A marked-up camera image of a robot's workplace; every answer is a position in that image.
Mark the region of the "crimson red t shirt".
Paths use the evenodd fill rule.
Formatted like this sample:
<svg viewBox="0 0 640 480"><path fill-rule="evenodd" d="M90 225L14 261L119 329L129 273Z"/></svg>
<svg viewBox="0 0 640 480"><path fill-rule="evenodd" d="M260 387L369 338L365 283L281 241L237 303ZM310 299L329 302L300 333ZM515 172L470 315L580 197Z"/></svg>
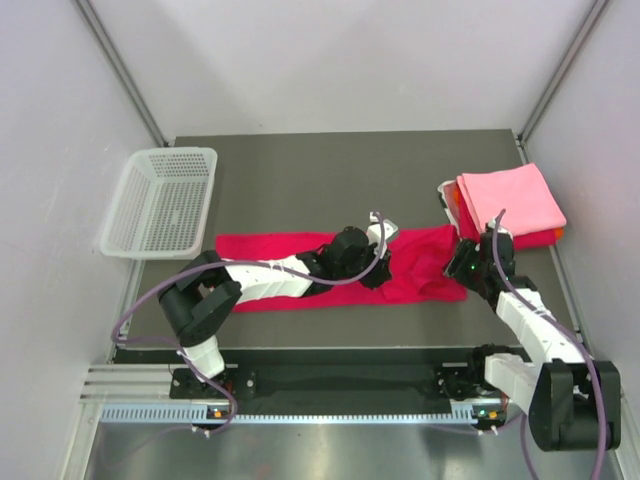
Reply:
<svg viewBox="0 0 640 480"><path fill-rule="evenodd" d="M313 250L333 237L332 233L319 232L222 234L215 240L215 250L223 258L274 260ZM466 289L443 274L457 241L457 232L451 225L403 229L390 243L392 279L378 289L370 290L352 283L309 298L253 300L236 306L234 311L259 313L463 301L467 298Z"/></svg>

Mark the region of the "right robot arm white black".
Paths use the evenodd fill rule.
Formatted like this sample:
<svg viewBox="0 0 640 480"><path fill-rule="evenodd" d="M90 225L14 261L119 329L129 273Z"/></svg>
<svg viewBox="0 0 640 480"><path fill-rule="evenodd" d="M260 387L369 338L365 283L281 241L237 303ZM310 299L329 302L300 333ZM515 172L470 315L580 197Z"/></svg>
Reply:
<svg viewBox="0 0 640 480"><path fill-rule="evenodd" d="M476 292L516 335L526 354L507 347L475 349L466 380L476 394L505 393L528 418L543 451L613 450L621 443L621 378L610 361L583 353L546 308L534 283L515 271L507 233L488 230L461 240L444 269Z"/></svg>

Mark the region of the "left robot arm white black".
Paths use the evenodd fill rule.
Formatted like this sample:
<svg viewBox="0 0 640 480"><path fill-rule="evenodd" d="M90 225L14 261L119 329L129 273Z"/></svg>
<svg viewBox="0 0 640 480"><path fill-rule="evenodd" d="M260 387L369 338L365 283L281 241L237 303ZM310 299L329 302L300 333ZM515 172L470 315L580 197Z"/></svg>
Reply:
<svg viewBox="0 0 640 480"><path fill-rule="evenodd" d="M205 396L226 387L225 362L217 331L237 305L251 301L306 299L340 285L377 289L392 278L388 244L398 233L390 221L363 231L347 227L315 250L276 260L240 262L206 251L187 265L196 272L158 293L182 355L196 368L192 384Z"/></svg>

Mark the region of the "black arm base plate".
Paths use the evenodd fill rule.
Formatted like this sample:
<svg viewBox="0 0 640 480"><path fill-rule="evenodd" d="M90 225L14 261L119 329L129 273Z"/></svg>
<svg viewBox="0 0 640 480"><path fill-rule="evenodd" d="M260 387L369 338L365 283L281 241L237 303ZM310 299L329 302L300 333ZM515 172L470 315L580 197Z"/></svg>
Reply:
<svg viewBox="0 0 640 480"><path fill-rule="evenodd" d="M520 348L395 347L225 349L226 368L214 380L238 400L276 392L408 392L467 400L500 398L483 379L484 356L523 354Z"/></svg>

